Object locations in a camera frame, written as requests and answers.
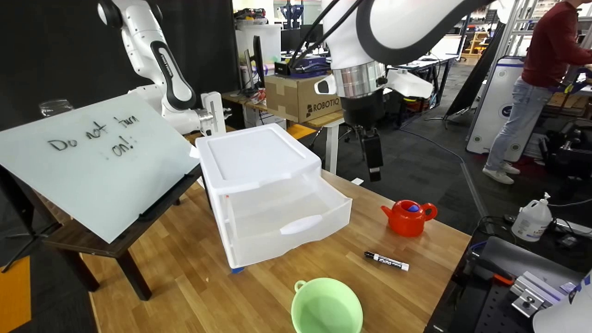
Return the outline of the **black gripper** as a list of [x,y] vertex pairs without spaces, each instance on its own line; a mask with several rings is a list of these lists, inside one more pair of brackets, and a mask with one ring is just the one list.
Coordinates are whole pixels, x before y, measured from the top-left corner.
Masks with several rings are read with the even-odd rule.
[[367,167],[372,182],[382,178],[384,154],[382,139],[376,125],[385,117],[384,102],[380,99],[343,99],[345,119],[354,128],[360,143],[367,152]]

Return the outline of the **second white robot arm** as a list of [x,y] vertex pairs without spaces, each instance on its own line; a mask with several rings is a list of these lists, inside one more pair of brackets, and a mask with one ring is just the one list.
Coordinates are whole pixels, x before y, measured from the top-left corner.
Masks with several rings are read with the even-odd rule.
[[99,19],[119,30],[125,51],[138,77],[150,86],[132,89],[147,101],[180,134],[219,136],[226,132],[223,95],[197,95],[182,75],[162,30],[162,12],[150,0],[99,0]]

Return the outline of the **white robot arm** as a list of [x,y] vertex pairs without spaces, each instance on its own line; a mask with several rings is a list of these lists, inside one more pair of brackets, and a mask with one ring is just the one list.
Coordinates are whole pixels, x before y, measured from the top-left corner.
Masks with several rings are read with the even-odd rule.
[[421,88],[402,65],[426,56],[463,17],[495,0],[323,0],[321,25],[332,73],[317,95],[337,95],[360,134],[371,180],[382,178],[376,123],[387,114],[385,91]]

